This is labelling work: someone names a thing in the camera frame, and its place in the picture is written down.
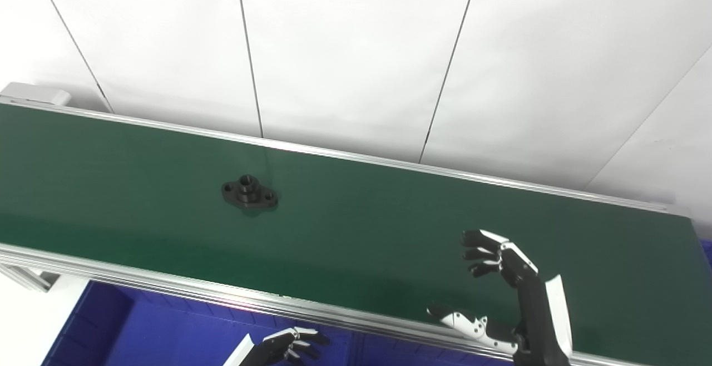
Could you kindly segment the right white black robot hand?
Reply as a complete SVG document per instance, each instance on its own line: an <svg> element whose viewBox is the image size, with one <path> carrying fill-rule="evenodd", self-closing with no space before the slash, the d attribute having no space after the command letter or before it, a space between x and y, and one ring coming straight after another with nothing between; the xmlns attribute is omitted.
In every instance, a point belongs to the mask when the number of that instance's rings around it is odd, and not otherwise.
<svg viewBox="0 0 712 366"><path fill-rule="evenodd" d="M537 266L510 239L490 231L463 232L463 259L474 278L498 273L518 295L520 321L514 326L432 303L427 313L466 338L510 355L515 365L570 365L570 314L561 275L544 281Z"/></svg>

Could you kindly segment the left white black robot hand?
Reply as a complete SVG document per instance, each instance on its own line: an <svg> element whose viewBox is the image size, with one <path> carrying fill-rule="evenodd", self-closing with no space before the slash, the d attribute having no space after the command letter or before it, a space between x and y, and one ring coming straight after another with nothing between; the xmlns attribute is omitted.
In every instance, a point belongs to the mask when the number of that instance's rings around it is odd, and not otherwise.
<svg viewBox="0 0 712 366"><path fill-rule="evenodd" d="M273 365L288 362L304 365L303 356L319 359L321 353L314 345L330 345L330 338L323 333L302 327L282 329L254 343L251 335L242 338L228 356L224 365Z"/></svg>

